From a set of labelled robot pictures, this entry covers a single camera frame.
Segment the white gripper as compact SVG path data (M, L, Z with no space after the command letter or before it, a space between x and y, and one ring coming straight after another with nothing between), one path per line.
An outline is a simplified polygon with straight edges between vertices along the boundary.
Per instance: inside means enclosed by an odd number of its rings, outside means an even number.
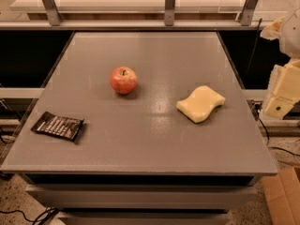
M300 58L300 1L297 0L285 16L264 27L261 37L279 39L279 49L291 58ZM271 71L263 113L282 119L300 101L300 60L275 65Z

